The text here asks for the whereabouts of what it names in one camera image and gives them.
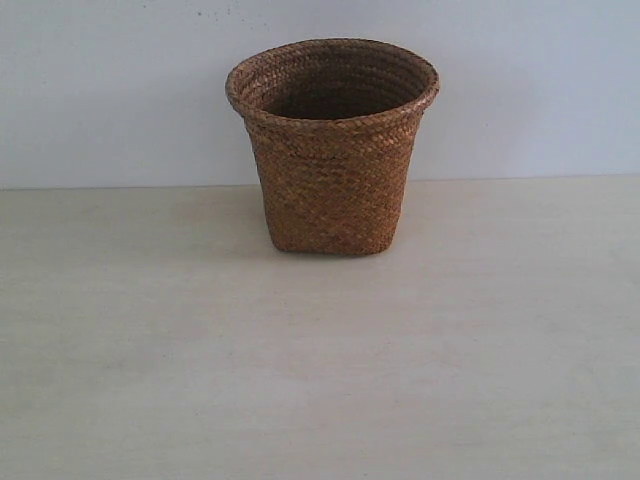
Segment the brown woven wicker basket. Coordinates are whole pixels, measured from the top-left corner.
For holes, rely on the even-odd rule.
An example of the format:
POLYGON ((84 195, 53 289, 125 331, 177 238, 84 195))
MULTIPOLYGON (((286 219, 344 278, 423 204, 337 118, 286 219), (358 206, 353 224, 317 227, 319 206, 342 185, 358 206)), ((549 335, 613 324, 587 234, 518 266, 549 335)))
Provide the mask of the brown woven wicker basket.
POLYGON ((415 138, 439 88, 429 61, 368 39, 305 40, 235 66, 225 93, 251 142, 274 247, 387 250, 415 138))

